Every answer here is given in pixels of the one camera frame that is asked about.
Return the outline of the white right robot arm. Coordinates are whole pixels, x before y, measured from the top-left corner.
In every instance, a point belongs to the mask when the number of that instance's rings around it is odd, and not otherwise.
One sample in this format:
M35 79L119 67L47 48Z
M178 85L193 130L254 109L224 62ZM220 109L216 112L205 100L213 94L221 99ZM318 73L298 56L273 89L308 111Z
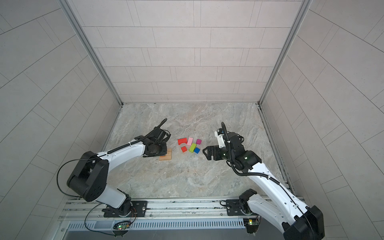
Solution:
M286 240L322 240L325 237L324 215L309 207L278 181L261 158L246 151L244 138L220 128L215 131L216 146L203 149L207 160L225 160L240 177L248 177L271 199L268 203L256 191L249 189L240 195L245 214L257 214L283 233Z

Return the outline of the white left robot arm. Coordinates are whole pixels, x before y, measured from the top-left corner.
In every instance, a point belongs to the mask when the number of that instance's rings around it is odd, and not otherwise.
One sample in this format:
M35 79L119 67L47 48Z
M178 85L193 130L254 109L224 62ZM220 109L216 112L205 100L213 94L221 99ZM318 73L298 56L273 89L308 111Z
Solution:
M167 154L167 142L171 134L155 127L145 136L107 152L82 155L67 180L67 186L87 202L105 204L105 217L126 217L133 212L131 197L107 184L109 172L136 157L162 157Z

